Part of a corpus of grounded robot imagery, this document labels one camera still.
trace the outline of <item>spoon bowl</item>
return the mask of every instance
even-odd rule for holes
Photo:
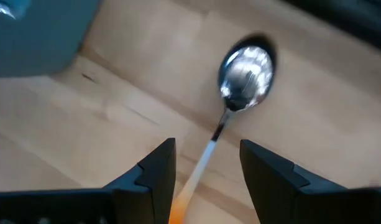
[[[246,38],[229,51],[218,76],[227,109],[245,110],[265,99],[273,83],[275,59],[273,45],[264,36]]]

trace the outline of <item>white spoon handle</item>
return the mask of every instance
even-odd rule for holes
[[[203,155],[201,156],[200,160],[196,165],[196,168],[191,173],[190,178],[186,182],[185,186],[183,186],[182,191],[178,194],[178,196],[172,203],[169,224],[183,223],[187,206],[190,202],[191,197],[193,196],[193,193],[196,190],[197,184],[200,181],[201,176],[203,175],[207,163],[214,152],[216,141],[219,139],[219,136],[221,135],[222,130],[225,127],[225,124],[230,119],[232,114],[232,111],[225,110],[224,114],[222,115],[222,118],[219,121],[219,126],[216,128],[213,137],[206,146]]]

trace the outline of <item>black plastic part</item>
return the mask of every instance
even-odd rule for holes
[[[282,0],[381,49],[381,0]]]
[[[168,223],[175,161],[170,138],[102,189],[0,193],[0,223]]]
[[[261,224],[381,223],[381,188],[346,189],[248,140],[240,160]]]
[[[219,124],[216,128],[213,137],[211,138],[212,141],[217,141],[223,131],[223,128],[225,127],[225,124]]]

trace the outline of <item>spoon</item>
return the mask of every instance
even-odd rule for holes
[[[187,206],[225,125],[239,111],[260,104],[268,95],[275,71],[275,51],[268,38],[258,35],[238,42],[219,69],[218,87],[225,110],[213,137],[182,191],[172,203],[169,224],[182,224]]]

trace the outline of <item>wood grain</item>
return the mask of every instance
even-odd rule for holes
[[[0,79],[0,190],[100,187],[175,137],[177,192],[223,112],[223,56],[258,32],[277,45],[273,89],[223,134],[187,223],[257,223],[240,139],[346,187],[381,185],[377,49],[280,1],[105,0],[70,68]]]

